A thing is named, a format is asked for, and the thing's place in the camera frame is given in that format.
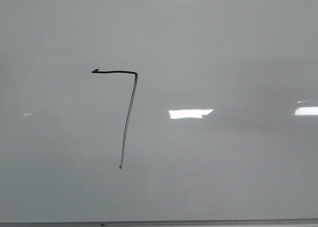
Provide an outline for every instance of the white surface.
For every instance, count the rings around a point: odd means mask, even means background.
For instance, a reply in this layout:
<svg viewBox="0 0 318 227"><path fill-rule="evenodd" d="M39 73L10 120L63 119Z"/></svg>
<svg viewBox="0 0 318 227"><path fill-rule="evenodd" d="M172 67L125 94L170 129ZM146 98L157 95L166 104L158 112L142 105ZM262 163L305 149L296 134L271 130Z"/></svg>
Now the white surface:
<svg viewBox="0 0 318 227"><path fill-rule="evenodd" d="M317 217L317 11L0 0L0 222Z"/></svg>

